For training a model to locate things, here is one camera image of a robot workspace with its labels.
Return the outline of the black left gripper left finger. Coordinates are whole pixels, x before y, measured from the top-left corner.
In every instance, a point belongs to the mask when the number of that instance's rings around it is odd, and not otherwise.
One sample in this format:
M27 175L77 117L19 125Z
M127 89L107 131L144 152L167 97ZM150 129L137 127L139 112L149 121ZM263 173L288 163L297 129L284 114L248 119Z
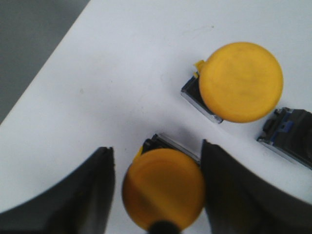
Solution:
M98 148L62 181L0 214L2 234L103 234L113 202L112 147Z

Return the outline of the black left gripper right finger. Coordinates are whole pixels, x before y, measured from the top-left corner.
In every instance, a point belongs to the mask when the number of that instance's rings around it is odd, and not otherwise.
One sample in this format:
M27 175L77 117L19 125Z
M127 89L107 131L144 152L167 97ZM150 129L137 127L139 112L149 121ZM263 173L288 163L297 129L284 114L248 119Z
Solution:
M202 141L206 214L214 234L310 234L312 206L266 182L219 145Z

